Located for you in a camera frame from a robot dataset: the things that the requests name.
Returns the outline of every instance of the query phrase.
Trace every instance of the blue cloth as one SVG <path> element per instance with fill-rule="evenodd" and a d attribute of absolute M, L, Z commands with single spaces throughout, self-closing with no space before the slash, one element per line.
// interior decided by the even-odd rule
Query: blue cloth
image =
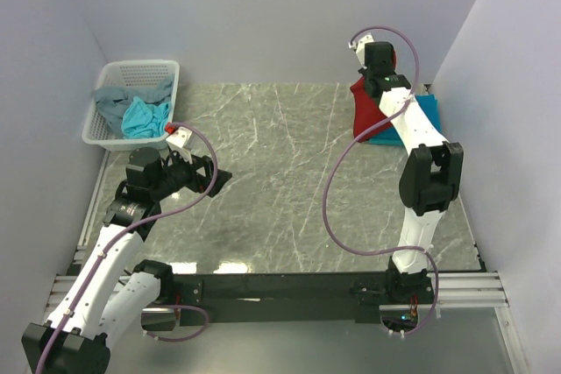
<path fill-rule="evenodd" d="M 121 130 L 125 139 L 157 138 L 164 134 L 170 103 L 146 104 L 138 96 L 124 113 Z"/>
<path fill-rule="evenodd" d="M 171 102 L 174 89 L 174 75 L 170 74 L 157 87 L 103 87 L 94 91 L 96 107 L 113 133 L 123 136 L 121 125 L 124 113 L 132 100 L 140 98 L 146 104 L 160 105 Z"/>
<path fill-rule="evenodd" d="M 427 115 L 427 118 L 440 131 L 440 115 L 438 114 L 438 101 L 434 95 L 419 95 L 415 97 L 419 103 L 419 107 Z M 403 145 L 400 135 L 394 126 L 381 131 L 373 138 L 368 139 L 368 143 L 374 145 Z"/>

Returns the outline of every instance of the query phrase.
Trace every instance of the marble tabletop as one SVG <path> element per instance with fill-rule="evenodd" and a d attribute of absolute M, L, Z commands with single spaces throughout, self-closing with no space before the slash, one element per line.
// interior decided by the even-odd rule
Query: marble tabletop
<path fill-rule="evenodd" d="M 346 84 L 206 84 L 180 88 L 174 120 L 192 123 L 214 145 L 219 167 L 233 178 L 214 199 L 158 221 L 143 258 L 176 272 L 349 272 L 387 268 L 388 256 L 339 249 L 322 221 L 330 169 L 352 140 L 354 101 Z M 207 154 L 202 142 L 193 152 Z M 129 152 L 110 153 L 89 224 L 95 244 L 105 209 L 124 178 Z M 406 152 L 357 145 L 331 185 L 328 213 L 348 245 L 397 245 L 403 219 L 398 182 Z M 192 201 L 181 190 L 164 210 Z M 460 200 L 438 224 L 433 256 L 442 270 L 479 270 L 477 249 Z"/>

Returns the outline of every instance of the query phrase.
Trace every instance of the laundry basket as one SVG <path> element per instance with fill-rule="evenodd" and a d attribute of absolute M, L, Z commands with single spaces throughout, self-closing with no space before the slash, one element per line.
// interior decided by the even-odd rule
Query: laundry basket
<path fill-rule="evenodd" d="M 175 97 L 179 81 L 179 63 L 173 60 L 125 60 L 114 61 L 105 65 L 99 78 L 96 89 L 108 86 L 117 87 L 151 87 L 157 86 L 162 80 L 174 74 L 174 87 L 172 89 L 171 107 L 168 122 L 174 116 Z M 146 139 L 117 138 L 105 123 L 105 119 L 97 111 L 96 100 L 92 96 L 88 115 L 82 131 L 82 140 L 91 145 L 100 145 L 108 151 L 132 151 L 142 146 L 151 146 L 157 149 L 166 148 L 166 137 Z"/>

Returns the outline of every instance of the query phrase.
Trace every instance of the white panel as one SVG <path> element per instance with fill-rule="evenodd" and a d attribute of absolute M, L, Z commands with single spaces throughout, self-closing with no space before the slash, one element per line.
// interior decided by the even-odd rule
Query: white panel
<path fill-rule="evenodd" d="M 108 60 L 174 59 L 184 81 L 356 81 L 348 38 L 377 24 L 409 35 L 430 82 L 475 0 L 79 1 Z"/>
<path fill-rule="evenodd" d="M 102 151 L 80 133 L 105 60 L 72 0 L 0 6 L 0 372 L 17 374 L 21 335 L 72 261 L 99 170 Z"/>
<path fill-rule="evenodd" d="M 477 0 L 434 83 L 462 197 L 532 372 L 561 370 L 561 0 Z"/>

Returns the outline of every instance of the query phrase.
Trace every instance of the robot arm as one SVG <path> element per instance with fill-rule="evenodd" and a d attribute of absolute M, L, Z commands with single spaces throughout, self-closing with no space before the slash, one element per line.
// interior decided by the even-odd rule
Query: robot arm
<path fill-rule="evenodd" d="M 105 372 L 110 350 L 143 308 L 153 303 L 174 302 L 172 267 L 151 260 L 137 265 L 128 283 L 110 300 L 119 275 L 148 237 L 154 222 L 145 223 L 124 235 L 107 254 L 102 250 L 125 227 L 160 214 L 160 200 L 170 194 L 183 187 L 202 193 L 209 186 L 214 171 L 212 160 L 191 155 L 188 150 L 190 137 L 191 132 L 187 129 L 174 131 L 167 138 L 170 153 L 166 159 L 153 148 L 131 152 L 126 180 L 121 182 L 115 200 L 108 207 L 96 247 L 80 275 L 45 324 L 31 323 L 24 332 L 22 343 L 33 372 L 46 342 L 63 325 L 65 316 L 70 315 L 70 318 L 49 353 L 44 374 L 81 374 L 91 367 L 96 367 L 96 372 Z M 217 181 L 209 193 L 211 197 L 218 194 L 232 176 L 223 170 L 217 172 Z M 92 276 L 90 273 L 95 265 L 99 266 Z M 88 288 L 70 314 L 69 303 L 90 276 Z"/>
<path fill-rule="evenodd" d="M 430 123 L 410 85 L 394 71 L 394 48 L 377 43 L 366 34 L 351 48 L 357 54 L 369 96 L 386 116 L 392 116 L 407 100 L 406 110 L 392 120 L 408 153 L 400 179 L 400 197 L 405 216 L 399 246 L 414 245 L 427 250 L 438 222 L 450 202 L 458 197 L 464 152 L 460 144 L 449 143 Z M 427 269 L 425 256 L 416 251 L 397 251 L 392 263 L 399 273 L 419 273 Z"/>

